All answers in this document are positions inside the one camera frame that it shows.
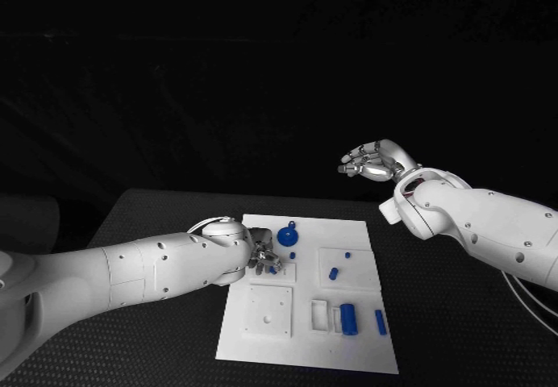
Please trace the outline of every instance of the robotic hand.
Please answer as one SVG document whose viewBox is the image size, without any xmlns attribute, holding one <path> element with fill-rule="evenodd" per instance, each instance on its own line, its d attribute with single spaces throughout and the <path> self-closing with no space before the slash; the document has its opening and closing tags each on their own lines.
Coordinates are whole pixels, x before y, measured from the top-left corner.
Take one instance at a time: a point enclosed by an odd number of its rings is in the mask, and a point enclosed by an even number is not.
<svg viewBox="0 0 558 387">
<path fill-rule="evenodd" d="M 201 236 L 190 232 L 209 223 Z M 0 252 L 0 380 L 70 324 L 124 306 L 278 272 L 272 233 L 211 218 L 187 233 L 46 256 Z"/>
<path fill-rule="evenodd" d="M 387 139 L 360 145 L 341 163 L 350 177 L 395 181 L 393 197 L 380 204 L 390 224 L 402 220 L 421 239 L 449 235 L 485 264 L 558 291 L 556 211 L 422 168 Z"/>
</svg>

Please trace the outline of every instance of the blue small part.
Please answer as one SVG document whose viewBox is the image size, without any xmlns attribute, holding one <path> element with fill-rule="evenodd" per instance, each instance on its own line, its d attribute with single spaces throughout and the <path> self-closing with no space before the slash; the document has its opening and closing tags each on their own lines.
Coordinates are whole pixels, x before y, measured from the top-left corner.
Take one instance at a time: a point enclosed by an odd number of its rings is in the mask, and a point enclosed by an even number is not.
<svg viewBox="0 0 558 387">
<path fill-rule="evenodd" d="M 333 268 L 331 269 L 331 272 L 328 273 L 328 279 L 331 281 L 334 281 L 334 279 L 337 278 L 337 273 L 338 273 L 338 269 L 337 268 Z"/>
<path fill-rule="evenodd" d="M 354 315 L 354 306 L 343 304 L 340 307 L 340 328 L 343 335 L 357 335 L 357 317 Z"/>
<path fill-rule="evenodd" d="M 386 324 L 383 323 L 383 315 L 380 310 L 374 312 L 374 321 L 377 322 L 377 329 L 380 330 L 380 335 L 386 335 Z"/>
<path fill-rule="evenodd" d="M 292 246 L 298 241 L 298 233 L 294 229 L 295 224 L 288 222 L 288 227 L 282 227 L 276 233 L 276 241 L 286 247 Z"/>
</svg>

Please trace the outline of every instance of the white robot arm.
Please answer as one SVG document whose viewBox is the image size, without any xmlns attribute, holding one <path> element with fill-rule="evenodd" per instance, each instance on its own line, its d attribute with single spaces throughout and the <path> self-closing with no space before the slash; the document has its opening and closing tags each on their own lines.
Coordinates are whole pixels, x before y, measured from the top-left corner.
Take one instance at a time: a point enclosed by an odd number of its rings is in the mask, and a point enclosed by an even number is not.
<svg viewBox="0 0 558 387">
<path fill-rule="evenodd" d="M 485 264 L 558 291 L 556 211 L 422 168 L 387 139 L 353 149 L 341 162 L 338 172 L 350 177 L 396 182 L 393 197 L 380 204 L 390 224 L 402 220 L 421 239 L 449 235 Z"/>
<path fill-rule="evenodd" d="M 70 324 L 125 306 L 227 285 L 246 265 L 281 270 L 271 231 L 213 218 L 175 233 L 46 256 L 0 252 L 0 380 Z"/>
</svg>

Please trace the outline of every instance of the black table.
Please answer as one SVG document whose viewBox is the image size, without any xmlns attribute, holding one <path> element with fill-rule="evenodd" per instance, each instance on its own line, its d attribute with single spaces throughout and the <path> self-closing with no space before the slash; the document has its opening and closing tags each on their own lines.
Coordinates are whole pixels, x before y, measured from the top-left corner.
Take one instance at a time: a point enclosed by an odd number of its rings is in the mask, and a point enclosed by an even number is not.
<svg viewBox="0 0 558 387">
<path fill-rule="evenodd" d="M 445 236 L 389 226 L 379 203 L 129 190 L 89 247 L 269 214 L 366 221 L 399 375 L 214 360 L 227 286 L 128 306 L 67 327 L 0 386 L 558 385 L 558 343 L 500 272 Z"/>
</svg>

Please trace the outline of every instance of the white cable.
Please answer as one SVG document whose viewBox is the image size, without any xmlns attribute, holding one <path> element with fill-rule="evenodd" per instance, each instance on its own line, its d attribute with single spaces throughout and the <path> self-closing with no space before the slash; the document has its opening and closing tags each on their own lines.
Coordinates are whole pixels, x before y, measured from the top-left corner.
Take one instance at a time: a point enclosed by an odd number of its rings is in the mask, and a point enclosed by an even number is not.
<svg viewBox="0 0 558 387">
<path fill-rule="evenodd" d="M 558 313 L 555 313 L 537 300 L 537 298 L 532 295 L 530 291 L 526 289 L 524 285 L 520 283 L 516 276 L 513 276 L 514 281 L 519 283 L 519 286 L 523 288 L 523 291 L 526 292 L 527 296 L 532 298 L 532 301 L 555 316 L 558 317 Z"/>
<path fill-rule="evenodd" d="M 532 317 L 540 322 L 540 324 L 546 327 L 546 329 L 558 336 L 558 332 L 549 327 L 546 322 L 534 315 L 534 312 L 530 310 L 529 306 L 524 304 L 523 300 L 520 299 L 520 296 L 517 295 L 517 292 L 514 291 L 514 288 L 511 286 L 511 282 L 507 280 L 506 274 L 501 272 L 503 279 L 506 280 L 506 283 L 508 285 L 508 289 L 511 289 L 514 297 L 519 299 L 520 304 L 532 314 Z"/>
<path fill-rule="evenodd" d="M 206 220 L 201 220 L 187 231 L 186 233 L 188 234 L 190 232 L 193 232 L 194 230 L 197 230 L 197 228 L 200 228 L 200 226 L 206 225 L 207 223 L 210 222 L 214 222 L 214 220 L 220 220 L 220 219 L 229 219 L 227 216 L 219 216 L 217 218 L 209 218 Z"/>
</svg>

